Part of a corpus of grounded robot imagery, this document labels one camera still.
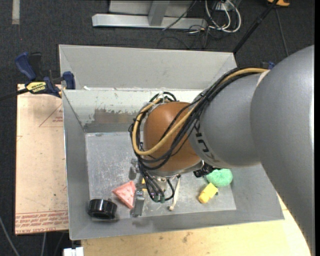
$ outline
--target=pink foam triangle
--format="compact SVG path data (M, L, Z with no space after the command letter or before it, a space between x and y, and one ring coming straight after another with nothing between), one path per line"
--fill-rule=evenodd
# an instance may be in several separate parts
M134 207L135 191L135 183L131 180L112 190L112 193L114 193L129 209L132 209Z

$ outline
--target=tan cable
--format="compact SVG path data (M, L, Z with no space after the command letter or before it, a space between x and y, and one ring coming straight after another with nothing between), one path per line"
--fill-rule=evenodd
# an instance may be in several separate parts
M265 71L268 71L268 69L258 68L258 67L249 67L249 68L241 69L241 70L238 70L238 71L228 75L225 79L223 79L221 81L220 84L222 84L225 81L227 81L227 80L229 80L231 78L234 78L235 76L238 76L238 75L243 75L243 74L246 74L246 73L262 73L262 72L265 72Z
M133 130L132 130L133 150L140 156L147 156L147 155L150 155L150 154L154 153L155 151L157 151L159 148L161 148L166 143L166 141L169 139L169 137L187 120L187 118L191 115L192 111L194 110L194 108L196 106L197 106L197 104L153 148L151 148L147 151L141 151L137 147L136 133L137 133L137 129L138 129L138 122L140 122L140 117L142 116L142 113L139 114L138 117L136 118L136 121L133 126Z
M268 69L256 68L256 67L241 69L241 70L238 70L238 71L228 75L225 79L223 79L221 81L220 84L222 84L225 81L227 81L235 76L238 76L238 75L242 75L242 74L246 74L246 73L262 73L267 70ZM154 153L155 151L157 151L159 148L161 148L166 143L166 141L169 139L169 137L187 120L187 118L191 115L194 108L198 105L198 103L197 103L154 147L152 147L151 149L149 149L147 151L141 151L137 147L137 140L136 140L138 123L141 121L140 118L143 115L143 112L148 111L154 104L157 104L160 100L161 99L157 99L157 100L153 101L152 103L150 103L145 108L143 108L140 111L140 114L137 116L137 118L134 122L133 130L132 130L132 146L133 146L133 150L140 156L150 155L150 154Z

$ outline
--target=blue clamp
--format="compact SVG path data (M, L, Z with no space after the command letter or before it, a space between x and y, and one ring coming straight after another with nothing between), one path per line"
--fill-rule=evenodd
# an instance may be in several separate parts
M76 82L74 75L70 71L63 73L62 77L56 79L50 79L48 76L42 78L41 70L39 68L41 54L37 53L37 56L31 55L31 57L37 57L36 68L34 69L30 65L28 52L23 52L18 57L15 58L14 62L19 69L19 71L28 77L28 81L25 83L25 88L32 94L49 94L56 97L61 97L59 92L61 91L56 87L55 83L61 81L66 82L66 88L74 90L76 88Z

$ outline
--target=black pole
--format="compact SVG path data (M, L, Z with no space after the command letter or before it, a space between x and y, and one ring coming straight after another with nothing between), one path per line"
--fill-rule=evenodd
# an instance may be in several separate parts
M277 4L279 0L273 0L272 4L259 16L256 18L256 21L251 25L249 30L245 33L245 35L242 37L240 42L235 46L233 49L233 54L236 55L237 51L244 45L244 43L248 40L248 38L251 36L251 34L256 30L256 28L259 26L259 24L267 17L267 15L270 13L272 8Z

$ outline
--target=wire bundle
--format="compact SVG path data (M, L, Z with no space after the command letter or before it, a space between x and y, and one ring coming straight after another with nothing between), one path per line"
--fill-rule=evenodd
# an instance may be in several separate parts
M231 21L231 17L230 14L228 12L228 10L226 9L226 4L230 5L233 10L235 11L236 14L236 27L232 27L232 21ZM227 24L223 24L223 25L218 25L218 22L214 20L213 15L215 13L216 8L219 7L220 9L223 9L226 17L227 17ZM219 31L223 31L226 33L234 33L237 32L240 27L241 27L241 15L240 12L238 11L238 9L235 7L235 5L230 1L227 0L225 1L225 3L222 3L222 1L219 1L218 3L215 3L212 7L211 13L209 11L208 8L208 1L205 1L205 12L209 18L209 21L211 22L211 25L208 25L209 29L213 29L213 30L219 30Z
M155 177L150 175L148 171L157 170L164 166L168 162L170 157L175 155L182 148L183 144L186 142L191 132L193 131L195 125L200 120L201 113L204 111L206 106L208 106L208 104L217 96L217 94L220 93L226 86L228 86L233 81L239 78L249 76L255 73L262 73L266 70L267 69L264 68L256 68L250 66L243 68L235 68L225 73L212 86L210 86L209 88L204 90L200 95L198 95L198 97L196 97L192 103L182 108L175 116L175 118L172 120L167 130L163 133L160 141L153 148L147 151L143 149L143 143L141 142L140 126L150 109L154 105L160 104L162 100L158 98L158 95L154 96L150 100L149 104L138 113L137 117L133 120L132 125L129 127L129 133L134 153L138 159L139 171L145 180L147 191L152 200L154 200L155 202L164 202L170 200L174 197L175 190L169 178L167 178L167 182L172 190L172 195L168 198L165 198L165 194L155 181ZM190 108L188 113L179 121L177 121L178 117L186 108ZM174 132L177 132L177 134L173 139L169 150L160 157L155 158L151 156L152 153L156 152L164 145L164 143L168 140L170 136L174 134ZM184 139L182 145L176 150L178 144L182 141L185 135L187 136Z

